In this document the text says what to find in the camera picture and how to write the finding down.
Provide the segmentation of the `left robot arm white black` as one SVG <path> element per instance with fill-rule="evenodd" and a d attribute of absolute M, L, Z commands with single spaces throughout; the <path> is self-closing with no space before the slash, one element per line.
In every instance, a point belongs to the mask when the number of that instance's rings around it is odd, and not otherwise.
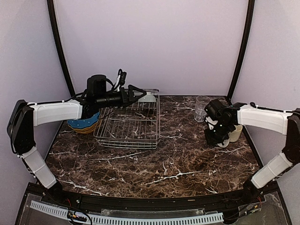
<path fill-rule="evenodd" d="M 48 197 L 55 204 L 63 204 L 66 193 L 45 162 L 45 150 L 50 148 L 60 123 L 89 119 L 101 108 L 130 106 L 146 94 L 145 90 L 129 85 L 113 91 L 87 88 L 81 96 L 68 100 L 34 103 L 19 99 L 7 125 L 11 149 L 48 190 Z"/>

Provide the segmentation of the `cream ribbed cup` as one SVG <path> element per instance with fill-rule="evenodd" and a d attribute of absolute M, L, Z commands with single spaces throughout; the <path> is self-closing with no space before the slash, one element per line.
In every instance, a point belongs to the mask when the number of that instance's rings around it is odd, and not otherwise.
<path fill-rule="evenodd" d="M 240 134 L 243 130 L 243 126 L 242 125 L 235 125 L 234 126 L 235 129 L 229 133 L 229 141 L 231 143 L 234 143 L 236 141 L 238 141 L 239 137 L 240 137 Z"/>

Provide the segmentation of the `blue dotted plate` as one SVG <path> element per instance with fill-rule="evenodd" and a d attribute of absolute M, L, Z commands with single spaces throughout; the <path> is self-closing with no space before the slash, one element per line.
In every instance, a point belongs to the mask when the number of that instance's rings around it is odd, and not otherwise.
<path fill-rule="evenodd" d="M 100 112 L 97 112 L 92 117 L 87 119 L 67 120 L 67 124 L 74 129 L 90 128 L 97 123 L 99 116 Z"/>

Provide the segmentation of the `wire metal dish rack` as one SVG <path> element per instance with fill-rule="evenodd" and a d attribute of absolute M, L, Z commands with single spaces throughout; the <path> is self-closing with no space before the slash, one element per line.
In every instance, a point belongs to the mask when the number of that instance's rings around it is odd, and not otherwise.
<path fill-rule="evenodd" d="M 154 103 L 136 102 L 127 108 L 102 108 L 94 131 L 103 147 L 121 149 L 156 149 L 160 138 L 160 95 L 158 89 L 147 89 Z"/>

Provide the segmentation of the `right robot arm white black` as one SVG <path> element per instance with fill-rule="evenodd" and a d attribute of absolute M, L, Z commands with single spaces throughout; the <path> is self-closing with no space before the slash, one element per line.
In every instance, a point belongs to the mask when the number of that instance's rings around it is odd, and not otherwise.
<path fill-rule="evenodd" d="M 226 106 L 219 100 L 210 101 L 204 108 L 207 129 L 206 142 L 225 148 L 230 142 L 230 133 L 238 125 L 268 130 L 285 137 L 283 149 L 264 167 L 255 172 L 244 183 L 239 199 L 250 203 L 257 196 L 257 190 L 279 178 L 300 162 L 300 111 L 279 110 L 258 106 L 254 103 L 235 103 Z"/>

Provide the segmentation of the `white saucer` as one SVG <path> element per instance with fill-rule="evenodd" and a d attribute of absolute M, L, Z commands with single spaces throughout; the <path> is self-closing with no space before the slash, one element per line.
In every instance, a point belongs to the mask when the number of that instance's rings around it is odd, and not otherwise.
<path fill-rule="evenodd" d="M 220 148 L 226 148 L 230 143 L 230 139 L 223 140 L 221 143 L 217 143 L 216 146 Z"/>

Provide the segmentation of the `clear glass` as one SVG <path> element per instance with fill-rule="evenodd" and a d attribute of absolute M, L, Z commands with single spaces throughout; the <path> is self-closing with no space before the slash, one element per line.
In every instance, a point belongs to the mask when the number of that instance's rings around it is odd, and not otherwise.
<path fill-rule="evenodd" d="M 203 122 L 207 113 L 205 112 L 206 105 L 211 101 L 208 96 L 197 96 L 195 103 L 194 119 L 197 122 Z"/>

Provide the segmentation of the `yellow dotted scalloped plate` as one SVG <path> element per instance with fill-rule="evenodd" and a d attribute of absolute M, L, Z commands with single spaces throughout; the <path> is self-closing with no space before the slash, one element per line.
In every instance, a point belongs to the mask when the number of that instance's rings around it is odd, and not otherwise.
<path fill-rule="evenodd" d="M 69 126 L 71 129 L 73 129 L 76 133 L 79 133 L 79 134 L 91 134 L 91 133 L 93 133 L 97 128 L 100 127 L 101 123 L 102 123 L 102 122 L 97 121 L 97 123 L 94 124 L 92 127 L 90 127 L 90 128 L 85 128 L 85 129 L 74 129 L 74 128 L 71 128 L 69 125 L 68 125 L 68 126 Z"/>

